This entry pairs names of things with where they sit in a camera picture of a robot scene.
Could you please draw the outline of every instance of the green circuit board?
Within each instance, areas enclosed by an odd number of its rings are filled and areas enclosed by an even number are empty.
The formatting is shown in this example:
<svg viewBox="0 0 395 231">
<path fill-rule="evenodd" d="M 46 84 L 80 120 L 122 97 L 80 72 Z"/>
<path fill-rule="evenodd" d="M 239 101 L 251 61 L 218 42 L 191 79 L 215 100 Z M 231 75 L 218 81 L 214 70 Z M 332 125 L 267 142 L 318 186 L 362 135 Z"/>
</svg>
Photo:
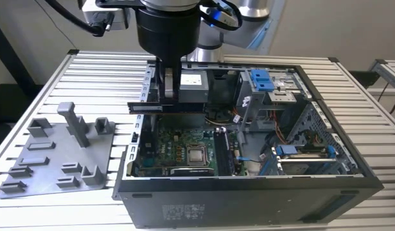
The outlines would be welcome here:
<svg viewBox="0 0 395 231">
<path fill-rule="evenodd" d="M 207 167 L 215 170 L 218 176 L 218 162 L 215 153 L 214 131 L 203 130 L 166 130 L 159 131 L 158 155 L 155 158 L 140 158 L 142 177 L 164 177 L 171 168 L 191 167 L 187 161 L 190 147 L 204 149 L 204 163 L 192 167 Z M 234 153 L 239 149 L 236 134 L 230 133 L 230 149 Z"/>
</svg>

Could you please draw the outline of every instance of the motherboard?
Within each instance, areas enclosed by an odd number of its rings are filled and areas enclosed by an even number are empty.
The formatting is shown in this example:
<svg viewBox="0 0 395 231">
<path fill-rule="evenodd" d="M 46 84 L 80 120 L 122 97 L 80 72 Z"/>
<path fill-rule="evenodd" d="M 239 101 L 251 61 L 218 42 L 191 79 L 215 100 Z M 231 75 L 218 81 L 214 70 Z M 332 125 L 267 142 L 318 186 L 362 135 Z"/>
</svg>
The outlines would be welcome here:
<svg viewBox="0 0 395 231">
<path fill-rule="evenodd" d="M 226 134 L 224 143 L 219 143 L 215 134 L 212 130 L 160 130 L 156 154 L 139 159 L 139 177 L 192 176 L 194 171 L 199 171 L 200 176 L 218 176 L 223 168 L 228 168 L 232 175 L 242 174 L 243 162 L 234 161 L 240 155 L 236 132 Z M 216 150 L 224 150 L 220 156 Z M 231 160 L 230 166 L 218 163 L 224 156 Z"/>
</svg>

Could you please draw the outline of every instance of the slotted metal surface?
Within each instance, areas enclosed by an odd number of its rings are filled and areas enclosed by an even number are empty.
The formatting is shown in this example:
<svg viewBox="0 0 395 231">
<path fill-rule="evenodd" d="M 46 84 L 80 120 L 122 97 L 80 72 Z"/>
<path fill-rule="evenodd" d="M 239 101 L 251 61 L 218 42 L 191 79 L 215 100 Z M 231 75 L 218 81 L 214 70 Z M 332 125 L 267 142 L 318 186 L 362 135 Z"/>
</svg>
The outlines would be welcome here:
<svg viewBox="0 0 395 231">
<path fill-rule="evenodd" d="M 376 60 L 372 64 L 371 71 L 378 72 L 395 88 L 395 60 Z"/>
<path fill-rule="evenodd" d="M 76 114 L 84 116 L 86 122 L 94 122 L 98 117 L 106 116 L 118 123 L 108 164 L 108 189 L 0 200 L 2 230 L 135 229 L 122 202 L 114 201 L 111 194 L 122 152 L 130 144 L 135 122 L 135 117 L 127 113 L 126 103 L 139 98 L 148 59 L 154 57 L 147 54 L 91 51 L 82 51 L 64 59 L 0 146 L 0 184 L 27 141 L 26 128 L 31 119 L 46 117 L 51 123 L 64 122 L 64 118 L 56 114 L 56 105 L 74 101 Z M 386 189 L 327 226 L 192 230 L 395 230 L 395 120 L 343 66 L 327 58 L 227 55 L 224 59 L 226 62 L 235 63 L 302 65 Z"/>
</svg>

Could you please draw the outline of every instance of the sticker label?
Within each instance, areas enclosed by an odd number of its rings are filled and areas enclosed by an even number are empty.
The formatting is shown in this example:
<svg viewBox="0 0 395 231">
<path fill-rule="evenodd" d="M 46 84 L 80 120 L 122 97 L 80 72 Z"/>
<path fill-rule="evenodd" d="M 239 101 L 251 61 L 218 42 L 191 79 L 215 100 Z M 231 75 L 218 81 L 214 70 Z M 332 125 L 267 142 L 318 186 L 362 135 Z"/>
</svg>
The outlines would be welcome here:
<svg viewBox="0 0 395 231">
<path fill-rule="evenodd" d="M 203 219 L 204 205 L 163 205 L 163 219 L 182 220 L 182 219 Z"/>
<path fill-rule="evenodd" d="M 282 83 L 282 82 L 275 82 L 275 85 L 278 85 L 278 86 L 284 86 L 284 83 Z"/>
<path fill-rule="evenodd" d="M 235 118 L 234 118 L 234 122 L 238 123 L 239 121 L 240 121 L 240 116 L 236 115 Z"/>
<path fill-rule="evenodd" d="M 202 85 L 202 76 L 183 74 L 180 78 L 180 85 Z"/>
</svg>

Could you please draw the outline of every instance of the motherboard chip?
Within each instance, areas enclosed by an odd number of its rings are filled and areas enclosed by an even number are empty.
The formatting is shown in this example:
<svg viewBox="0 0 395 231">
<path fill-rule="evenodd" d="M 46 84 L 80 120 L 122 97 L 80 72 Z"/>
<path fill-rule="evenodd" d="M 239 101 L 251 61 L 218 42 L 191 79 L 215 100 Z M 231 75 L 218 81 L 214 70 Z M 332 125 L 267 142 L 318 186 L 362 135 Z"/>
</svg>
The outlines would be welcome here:
<svg viewBox="0 0 395 231">
<path fill-rule="evenodd" d="M 203 151 L 202 150 L 191 150 L 190 151 L 190 161 L 191 162 L 202 162 L 203 161 Z"/>
<path fill-rule="evenodd" d="M 207 152 L 203 144 L 190 144 L 187 146 L 187 165 L 206 166 Z"/>
</svg>

